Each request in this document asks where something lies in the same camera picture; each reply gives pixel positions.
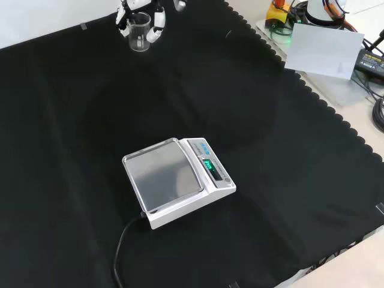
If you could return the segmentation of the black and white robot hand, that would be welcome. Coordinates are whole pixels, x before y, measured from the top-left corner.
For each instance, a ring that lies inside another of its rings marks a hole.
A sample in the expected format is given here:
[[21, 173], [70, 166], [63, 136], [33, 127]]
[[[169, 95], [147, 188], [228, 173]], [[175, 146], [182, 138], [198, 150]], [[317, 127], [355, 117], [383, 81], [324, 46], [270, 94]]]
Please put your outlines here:
[[116, 27], [124, 38], [133, 33], [134, 26], [145, 26], [152, 22], [147, 12], [154, 13], [153, 25], [144, 32], [147, 42], [154, 43], [162, 35], [166, 25], [166, 11], [160, 1], [127, 0], [121, 1], [116, 15]]

